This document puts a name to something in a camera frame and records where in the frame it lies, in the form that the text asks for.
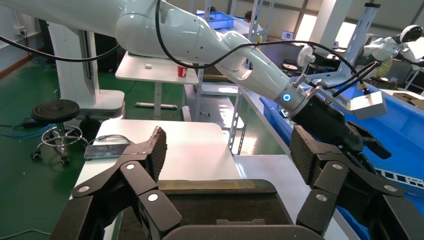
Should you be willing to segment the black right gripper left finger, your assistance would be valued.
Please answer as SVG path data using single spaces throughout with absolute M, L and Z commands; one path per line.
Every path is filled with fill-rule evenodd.
M 132 207 L 150 240 L 162 240 L 181 225 L 182 216 L 159 190 L 167 135 L 155 127 L 148 140 L 129 145 L 113 166 L 77 185 L 70 201 L 72 240 L 101 240 L 119 212 Z

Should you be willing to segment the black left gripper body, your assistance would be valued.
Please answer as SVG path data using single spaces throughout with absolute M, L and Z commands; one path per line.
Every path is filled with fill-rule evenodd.
M 364 149 L 362 137 L 345 121 L 344 114 L 318 96 L 313 96 L 291 119 L 320 142 L 342 146 L 354 154 Z

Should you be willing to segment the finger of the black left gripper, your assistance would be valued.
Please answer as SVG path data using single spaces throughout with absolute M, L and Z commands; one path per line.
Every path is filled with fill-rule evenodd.
M 378 175 L 378 172 L 364 153 L 352 153 L 348 150 L 344 150 L 344 155 L 347 158 L 348 167 L 353 170 L 354 173 L 364 174 L 367 172 Z
M 358 132 L 363 144 L 379 158 L 386 160 L 392 156 L 392 153 L 370 131 L 350 120 L 347 122 L 347 125 L 353 127 Z

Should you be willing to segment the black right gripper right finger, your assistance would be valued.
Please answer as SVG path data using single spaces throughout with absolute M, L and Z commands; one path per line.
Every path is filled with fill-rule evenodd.
M 290 155 L 312 192 L 296 223 L 318 235 L 326 233 L 337 206 L 348 210 L 371 235 L 405 235 L 396 204 L 405 192 L 386 178 L 353 164 L 333 145 L 319 142 L 296 125 Z

